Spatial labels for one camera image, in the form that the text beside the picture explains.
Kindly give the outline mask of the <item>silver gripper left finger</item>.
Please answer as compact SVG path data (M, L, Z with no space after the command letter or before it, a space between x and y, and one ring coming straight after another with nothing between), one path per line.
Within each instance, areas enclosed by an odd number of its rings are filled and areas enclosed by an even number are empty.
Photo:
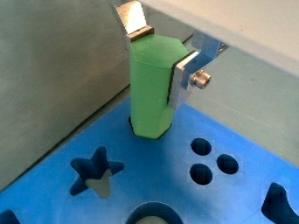
M114 10L124 34L126 49L130 49L132 42L155 33L155 28L146 22L143 6L138 0L128 0L126 3L116 1Z

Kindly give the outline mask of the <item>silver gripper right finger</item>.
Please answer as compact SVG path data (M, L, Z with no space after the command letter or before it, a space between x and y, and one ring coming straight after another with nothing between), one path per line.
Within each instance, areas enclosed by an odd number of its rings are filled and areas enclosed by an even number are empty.
M194 31L191 47L194 50L172 66L168 94L168 106L172 109L184 104L192 88L204 89L210 85L211 76L204 67L224 51L226 45L200 31Z

